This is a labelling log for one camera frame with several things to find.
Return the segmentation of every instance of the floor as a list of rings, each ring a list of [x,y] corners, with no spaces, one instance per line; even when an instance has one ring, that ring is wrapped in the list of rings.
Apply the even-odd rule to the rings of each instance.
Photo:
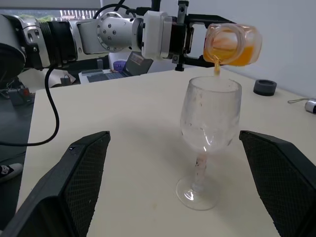
[[[0,97],[0,141],[26,143],[29,137],[33,104],[14,107]],[[25,147],[0,146],[0,165],[24,163]],[[0,230],[14,216],[22,175],[0,184]]]

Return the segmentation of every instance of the wine glass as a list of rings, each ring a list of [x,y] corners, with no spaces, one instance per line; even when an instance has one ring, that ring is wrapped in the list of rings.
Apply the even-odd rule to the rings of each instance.
[[[181,114],[182,135],[197,152],[195,172],[179,180],[180,201],[194,210],[209,210],[219,198],[214,182],[205,177],[207,158],[230,144],[238,131],[241,85],[221,77],[189,82]]]

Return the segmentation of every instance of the window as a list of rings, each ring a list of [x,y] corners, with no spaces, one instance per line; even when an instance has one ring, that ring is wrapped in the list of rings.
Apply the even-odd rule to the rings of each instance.
[[[36,18],[40,22],[68,21],[76,19],[92,19],[95,10],[27,10],[27,9],[0,9],[0,14],[17,15],[22,19]]]

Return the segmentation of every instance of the glass stem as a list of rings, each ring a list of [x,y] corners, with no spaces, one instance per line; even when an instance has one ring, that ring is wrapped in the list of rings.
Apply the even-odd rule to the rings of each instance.
[[[192,189],[195,192],[202,192],[203,191],[203,182],[205,179],[205,171],[206,171],[206,161],[207,155],[206,154],[199,154],[197,156],[197,162],[195,167],[195,178],[192,184]]]

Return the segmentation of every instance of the laptop screen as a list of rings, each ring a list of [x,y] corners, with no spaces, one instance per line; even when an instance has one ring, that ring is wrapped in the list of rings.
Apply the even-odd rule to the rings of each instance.
[[[145,59],[141,52],[131,52],[124,71],[127,71],[131,76],[139,76],[146,74],[152,65],[152,59]]]

